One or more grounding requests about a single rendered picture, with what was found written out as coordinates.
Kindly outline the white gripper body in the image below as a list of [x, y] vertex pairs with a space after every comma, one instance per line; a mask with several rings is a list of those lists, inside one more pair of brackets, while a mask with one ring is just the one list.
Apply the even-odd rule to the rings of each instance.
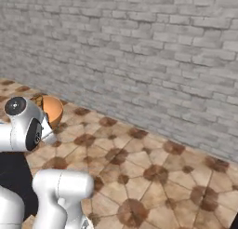
[[49, 125], [48, 118], [46, 115], [43, 118], [41, 127], [42, 127], [41, 141], [43, 141], [46, 144], [54, 144], [57, 141], [57, 137], [52, 127]]

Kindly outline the orange bowl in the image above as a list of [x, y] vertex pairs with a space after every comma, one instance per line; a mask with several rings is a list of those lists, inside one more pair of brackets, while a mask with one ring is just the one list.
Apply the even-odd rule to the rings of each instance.
[[55, 129], [62, 119], [63, 105], [61, 101], [53, 96], [42, 95], [44, 108], [42, 109], [48, 116], [49, 125]]

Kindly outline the brown bread piece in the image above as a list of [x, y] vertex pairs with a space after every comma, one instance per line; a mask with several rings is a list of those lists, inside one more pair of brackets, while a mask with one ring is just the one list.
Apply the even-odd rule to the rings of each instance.
[[44, 99], [42, 95], [32, 97], [32, 101], [41, 109], [44, 108]]

